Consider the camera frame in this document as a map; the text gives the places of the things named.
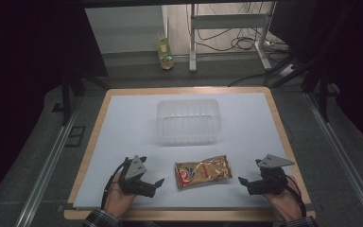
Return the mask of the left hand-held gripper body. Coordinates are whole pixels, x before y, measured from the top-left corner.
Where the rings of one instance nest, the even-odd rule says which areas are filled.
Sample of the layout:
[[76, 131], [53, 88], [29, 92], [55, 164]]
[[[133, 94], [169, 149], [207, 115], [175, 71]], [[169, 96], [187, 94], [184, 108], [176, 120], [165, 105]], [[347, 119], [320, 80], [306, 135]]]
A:
[[141, 180], [147, 169], [140, 157], [135, 155], [132, 159], [126, 158], [123, 163], [118, 183], [122, 191], [126, 194], [136, 194], [144, 197], [153, 198], [156, 189], [152, 188], [152, 183]]

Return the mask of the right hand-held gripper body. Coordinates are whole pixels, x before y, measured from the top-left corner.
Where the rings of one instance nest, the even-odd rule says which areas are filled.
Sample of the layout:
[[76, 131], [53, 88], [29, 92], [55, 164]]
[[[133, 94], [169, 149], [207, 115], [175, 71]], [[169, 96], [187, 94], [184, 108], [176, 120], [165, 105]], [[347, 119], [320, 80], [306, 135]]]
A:
[[283, 167], [293, 165], [293, 161], [268, 154], [262, 159], [259, 166], [262, 179], [255, 182], [249, 182], [249, 186], [247, 187], [249, 194], [281, 194], [287, 186], [287, 176], [285, 175]]

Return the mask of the person's left hand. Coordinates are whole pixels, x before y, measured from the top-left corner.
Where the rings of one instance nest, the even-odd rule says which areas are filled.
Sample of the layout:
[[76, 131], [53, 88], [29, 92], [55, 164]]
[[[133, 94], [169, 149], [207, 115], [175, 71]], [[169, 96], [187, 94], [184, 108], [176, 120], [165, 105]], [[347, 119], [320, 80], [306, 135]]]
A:
[[118, 183], [119, 177], [120, 174], [117, 173], [112, 180], [103, 208], [106, 213], [114, 218], [121, 218], [137, 197], [136, 194], [126, 194], [122, 191]]

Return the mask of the person's right hand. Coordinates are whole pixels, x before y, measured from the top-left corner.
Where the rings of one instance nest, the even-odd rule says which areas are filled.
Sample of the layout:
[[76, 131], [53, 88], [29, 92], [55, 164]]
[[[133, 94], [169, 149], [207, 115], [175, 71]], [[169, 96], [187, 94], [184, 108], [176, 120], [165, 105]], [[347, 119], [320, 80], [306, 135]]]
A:
[[292, 221], [303, 217], [299, 203], [286, 189], [279, 195], [263, 194], [283, 221]]

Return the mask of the white table mat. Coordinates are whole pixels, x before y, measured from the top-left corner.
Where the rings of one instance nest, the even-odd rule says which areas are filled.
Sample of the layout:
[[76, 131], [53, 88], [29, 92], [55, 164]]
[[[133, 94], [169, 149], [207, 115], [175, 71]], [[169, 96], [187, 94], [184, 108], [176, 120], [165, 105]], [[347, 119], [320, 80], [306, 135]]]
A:
[[[207, 145], [168, 146], [156, 129], [157, 106], [164, 100], [204, 99], [217, 101], [220, 130]], [[149, 183], [163, 180], [153, 198], [137, 197], [135, 208], [249, 208], [267, 207], [261, 196], [251, 196], [238, 179], [260, 179], [255, 161], [266, 155], [286, 157], [287, 149], [277, 132], [270, 105], [263, 93], [113, 96], [96, 140], [86, 176], [78, 191], [76, 208], [101, 204], [110, 176], [125, 158], [145, 156]], [[179, 189], [175, 164], [224, 155], [231, 179]]]

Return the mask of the gold snack packet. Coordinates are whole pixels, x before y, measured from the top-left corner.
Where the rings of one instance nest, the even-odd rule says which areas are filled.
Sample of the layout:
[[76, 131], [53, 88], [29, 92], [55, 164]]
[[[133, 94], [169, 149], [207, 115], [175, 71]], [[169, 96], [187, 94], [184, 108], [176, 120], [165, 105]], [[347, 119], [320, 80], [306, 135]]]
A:
[[233, 177], [225, 155], [199, 162], [176, 163], [175, 175], [179, 189], [201, 183], [219, 182]]

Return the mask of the clear plastic container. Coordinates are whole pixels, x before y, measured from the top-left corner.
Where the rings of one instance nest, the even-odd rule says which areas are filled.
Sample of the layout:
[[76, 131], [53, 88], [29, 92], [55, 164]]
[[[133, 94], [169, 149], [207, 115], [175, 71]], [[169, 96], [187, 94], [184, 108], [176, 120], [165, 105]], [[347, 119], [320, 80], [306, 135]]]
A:
[[220, 127], [220, 109], [215, 99], [164, 100], [157, 105], [156, 128], [167, 146], [214, 143]]

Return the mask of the white power strip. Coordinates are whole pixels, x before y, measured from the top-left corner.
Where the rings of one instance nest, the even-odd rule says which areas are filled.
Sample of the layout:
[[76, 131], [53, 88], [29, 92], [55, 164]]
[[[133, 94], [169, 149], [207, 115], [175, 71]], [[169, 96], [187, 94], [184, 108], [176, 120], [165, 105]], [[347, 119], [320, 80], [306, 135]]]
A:
[[294, 64], [289, 64], [285, 69], [283, 69], [280, 73], [280, 77], [286, 77], [290, 73], [292, 73], [296, 69], [296, 66]]

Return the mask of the black stand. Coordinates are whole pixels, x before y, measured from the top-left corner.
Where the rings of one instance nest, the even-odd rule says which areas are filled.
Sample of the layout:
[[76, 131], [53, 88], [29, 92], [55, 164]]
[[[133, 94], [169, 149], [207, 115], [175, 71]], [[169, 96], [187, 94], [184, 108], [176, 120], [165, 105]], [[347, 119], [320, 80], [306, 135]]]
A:
[[341, 32], [355, 0], [280, 0], [273, 11], [270, 24], [272, 34], [290, 47], [290, 54], [282, 64], [292, 60], [298, 69], [268, 86], [279, 87], [304, 76], [301, 89], [305, 93], [319, 90], [319, 112], [327, 119], [330, 65], [337, 64], [333, 56], [337, 35]]
[[71, 116], [71, 100], [70, 100], [70, 91], [76, 96], [84, 96], [86, 92], [86, 88], [82, 83], [82, 79], [87, 79], [95, 85], [101, 87], [105, 91], [111, 89], [111, 86], [104, 81], [97, 79], [87, 73], [84, 73], [78, 69], [74, 72], [70, 70], [62, 70], [61, 74], [61, 97], [62, 97], [62, 106], [55, 105], [52, 109], [53, 112], [63, 112], [63, 120], [62, 125], [65, 126], [70, 121]]

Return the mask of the yellow drink bottle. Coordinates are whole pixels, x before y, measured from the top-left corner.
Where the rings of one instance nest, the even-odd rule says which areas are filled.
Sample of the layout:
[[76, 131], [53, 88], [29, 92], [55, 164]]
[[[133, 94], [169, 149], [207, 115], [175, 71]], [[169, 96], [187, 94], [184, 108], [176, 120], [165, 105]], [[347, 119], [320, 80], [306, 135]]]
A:
[[158, 33], [158, 40], [156, 41], [156, 46], [162, 68], [164, 70], [170, 70], [174, 65], [173, 58], [168, 39], [165, 37], [162, 31]]

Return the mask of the black floor socket frame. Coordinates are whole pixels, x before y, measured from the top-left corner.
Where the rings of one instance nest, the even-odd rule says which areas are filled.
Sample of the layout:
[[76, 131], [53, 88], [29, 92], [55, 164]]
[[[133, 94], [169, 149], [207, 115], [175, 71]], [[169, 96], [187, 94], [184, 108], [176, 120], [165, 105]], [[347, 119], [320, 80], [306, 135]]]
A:
[[70, 130], [66, 139], [65, 146], [68, 148], [77, 148], [81, 145], [85, 132], [85, 126], [76, 126]]

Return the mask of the grey metal floor rail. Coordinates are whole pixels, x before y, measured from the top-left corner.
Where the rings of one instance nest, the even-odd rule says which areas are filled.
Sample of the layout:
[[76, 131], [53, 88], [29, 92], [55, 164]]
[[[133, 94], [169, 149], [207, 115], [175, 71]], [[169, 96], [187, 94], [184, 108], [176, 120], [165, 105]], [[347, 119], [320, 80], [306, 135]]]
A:
[[42, 201], [45, 190], [53, 175], [54, 169], [58, 163], [61, 153], [65, 146], [66, 140], [73, 128], [74, 121], [78, 115], [79, 106], [82, 102], [82, 97], [76, 97], [71, 107], [71, 113], [68, 121], [61, 127], [60, 133], [54, 143], [53, 148], [48, 153], [48, 156], [43, 164], [41, 172], [34, 183], [31, 192], [25, 202], [25, 205], [14, 224], [14, 227], [30, 227], [38, 207]]
[[332, 147], [332, 150], [335, 153], [340, 166], [342, 167], [345, 175], [347, 176], [347, 179], [354, 189], [355, 194], [363, 206], [363, 180], [354, 167], [354, 163], [350, 160], [345, 148], [337, 138], [337, 135], [331, 124], [321, 116], [317, 100], [309, 94], [304, 94], [303, 96], [309, 102], [309, 106], [313, 115], [317, 119], [320, 128], [325, 134], [325, 137], [328, 140], [330, 146]]

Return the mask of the white metal desk frame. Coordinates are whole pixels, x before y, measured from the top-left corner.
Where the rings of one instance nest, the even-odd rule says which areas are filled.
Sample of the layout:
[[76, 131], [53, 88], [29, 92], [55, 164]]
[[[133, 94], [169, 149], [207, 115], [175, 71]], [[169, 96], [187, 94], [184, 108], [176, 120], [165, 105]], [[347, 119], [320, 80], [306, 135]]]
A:
[[271, 23], [276, 1], [272, 1], [266, 12], [263, 13], [237, 13], [237, 14], [197, 14], [197, 4], [191, 4], [190, 9], [190, 49], [189, 70], [197, 71], [196, 35], [201, 29], [222, 28], [260, 28], [261, 36], [254, 42], [255, 50], [266, 71], [271, 69], [270, 62], [265, 53], [265, 39]]

